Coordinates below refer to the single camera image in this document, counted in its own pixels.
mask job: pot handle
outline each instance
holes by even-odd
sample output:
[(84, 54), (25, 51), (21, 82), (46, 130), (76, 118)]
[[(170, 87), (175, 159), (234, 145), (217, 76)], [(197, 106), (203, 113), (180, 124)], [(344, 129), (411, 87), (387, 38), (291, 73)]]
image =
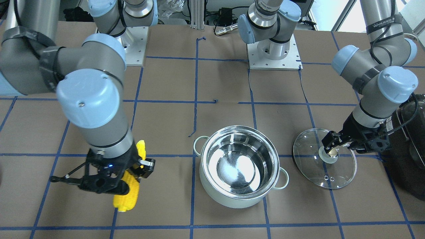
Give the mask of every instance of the pot handle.
[(201, 154), (196, 151), (196, 143), (198, 142), (198, 140), (209, 139), (209, 138), (210, 137), (208, 137), (208, 136), (199, 136), (197, 139), (195, 139), (195, 141), (193, 142), (193, 151), (195, 152), (196, 155), (201, 156)]
[(281, 190), (281, 189), (286, 188), (286, 186), (288, 186), (288, 183), (289, 183), (289, 174), (288, 174), (288, 172), (284, 168), (282, 168), (282, 167), (280, 167), (280, 171), (285, 174), (286, 183), (285, 183), (285, 185), (283, 187), (280, 187), (280, 188), (273, 186), (272, 187), (273, 190)]

